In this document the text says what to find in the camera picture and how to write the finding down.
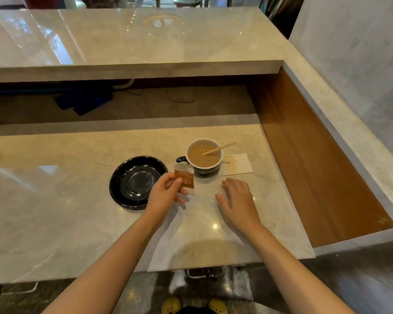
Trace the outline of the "person's left hand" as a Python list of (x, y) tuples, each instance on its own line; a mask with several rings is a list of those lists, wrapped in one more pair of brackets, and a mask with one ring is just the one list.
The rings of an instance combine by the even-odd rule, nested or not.
[(166, 184), (171, 179), (175, 179), (174, 173), (168, 172), (163, 174), (152, 186), (148, 197), (145, 216), (152, 219), (158, 226), (165, 221), (168, 211), (173, 207), (174, 203), (185, 205), (184, 196), (189, 194), (188, 190), (183, 187), (181, 193), (169, 194)]

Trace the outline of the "person's right hand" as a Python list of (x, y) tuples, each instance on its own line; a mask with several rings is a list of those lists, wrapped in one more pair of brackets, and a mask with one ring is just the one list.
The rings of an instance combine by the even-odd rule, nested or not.
[(232, 210), (230, 215), (223, 216), (245, 236), (262, 228), (248, 184), (242, 180), (226, 178), (222, 181), (222, 188)]

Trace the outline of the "brown sugar sachet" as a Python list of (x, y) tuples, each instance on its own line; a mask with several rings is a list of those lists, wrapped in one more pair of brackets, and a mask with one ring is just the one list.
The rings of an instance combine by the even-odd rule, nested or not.
[(182, 187), (188, 190), (189, 195), (194, 195), (194, 167), (186, 162), (176, 163), (174, 178), (182, 179)]

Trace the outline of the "person's left forearm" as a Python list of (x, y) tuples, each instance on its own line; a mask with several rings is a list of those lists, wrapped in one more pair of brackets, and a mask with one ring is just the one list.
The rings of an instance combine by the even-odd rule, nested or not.
[(111, 314), (166, 215), (145, 211), (42, 314)]

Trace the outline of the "person's right forearm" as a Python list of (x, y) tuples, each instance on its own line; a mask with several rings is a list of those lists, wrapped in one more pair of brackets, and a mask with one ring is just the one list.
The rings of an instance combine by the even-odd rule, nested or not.
[(241, 232), (260, 255), (292, 314), (355, 314), (267, 228), (257, 223)]

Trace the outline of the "black cup of milky coffee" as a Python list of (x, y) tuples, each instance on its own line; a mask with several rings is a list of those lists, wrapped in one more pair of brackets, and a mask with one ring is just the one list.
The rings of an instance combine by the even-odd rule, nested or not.
[(199, 175), (213, 174), (223, 162), (224, 151), (220, 149), (206, 155), (204, 153), (219, 147), (219, 143), (209, 138), (194, 140), (187, 146), (185, 155), (176, 159), (176, 163), (190, 164)]

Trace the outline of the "black saucer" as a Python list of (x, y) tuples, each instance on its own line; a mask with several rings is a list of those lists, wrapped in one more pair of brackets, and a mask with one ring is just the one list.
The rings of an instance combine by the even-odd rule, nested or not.
[(143, 211), (153, 185), (167, 172), (165, 164), (155, 157), (130, 158), (112, 174), (109, 182), (110, 195), (124, 209)]

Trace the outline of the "white paper napkin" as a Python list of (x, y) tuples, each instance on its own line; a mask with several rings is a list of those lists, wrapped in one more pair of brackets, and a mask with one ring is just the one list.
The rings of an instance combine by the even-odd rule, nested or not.
[(225, 155), (218, 170), (218, 176), (229, 176), (252, 173), (248, 156), (244, 154)]

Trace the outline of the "wooden stir stick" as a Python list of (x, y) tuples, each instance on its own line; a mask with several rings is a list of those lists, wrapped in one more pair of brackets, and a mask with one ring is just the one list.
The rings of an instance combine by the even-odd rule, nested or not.
[(227, 144), (222, 145), (222, 146), (220, 146), (220, 147), (218, 147), (218, 148), (209, 150), (209, 151), (203, 153), (203, 155), (208, 155), (208, 154), (212, 154), (212, 153), (218, 152), (218, 151), (220, 151), (220, 150), (222, 150), (222, 149), (224, 149), (224, 148), (226, 148), (226, 147), (230, 147), (230, 146), (232, 146), (232, 145), (234, 145), (234, 144), (236, 144), (236, 143), (237, 143), (237, 142), (230, 142), (230, 143), (227, 143)]

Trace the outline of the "wooden side panel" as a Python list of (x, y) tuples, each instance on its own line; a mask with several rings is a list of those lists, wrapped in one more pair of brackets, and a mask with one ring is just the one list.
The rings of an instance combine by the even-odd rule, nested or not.
[(383, 194), (361, 176), (284, 68), (249, 76), (246, 87), (311, 246), (393, 241)]

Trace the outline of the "yellow shoe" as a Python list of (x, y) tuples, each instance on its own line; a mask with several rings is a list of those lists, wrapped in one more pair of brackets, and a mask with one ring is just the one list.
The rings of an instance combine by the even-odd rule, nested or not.
[(161, 314), (177, 314), (182, 309), (181, 300), (177, 296), (171, 295), (163, 301)]
[(223, 300), (215, 299), (215, 298), (210, 299), (207, 306), (216, 314), (228, 314), (227, 304)]

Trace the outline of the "white pipe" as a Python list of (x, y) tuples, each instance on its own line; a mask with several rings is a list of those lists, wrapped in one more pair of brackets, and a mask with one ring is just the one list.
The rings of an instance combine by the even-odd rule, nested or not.
[(112, 86), (113, 91), (124, 91), (133, 86), (135, 82), (135, 78), (131, 78), (127, 83), (124, 84), (117, 84)]

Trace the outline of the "blue cloth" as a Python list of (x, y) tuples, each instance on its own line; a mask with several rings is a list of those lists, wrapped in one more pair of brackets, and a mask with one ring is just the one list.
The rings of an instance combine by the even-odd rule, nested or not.
[(77, 115), (83, 116), (108, 103), (113, 96), (111, 89), (76, 88), (57, 95), (54, 101), (61, 110), (73, 109)]

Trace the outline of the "metal bracket with black knob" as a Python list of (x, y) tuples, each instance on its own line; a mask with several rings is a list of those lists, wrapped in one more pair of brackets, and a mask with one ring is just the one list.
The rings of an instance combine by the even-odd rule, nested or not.
[(224, 267), (191, 268), (186, 270), (186, 274), (190, 279), (207, 278), (216, 282), (224, 274)]

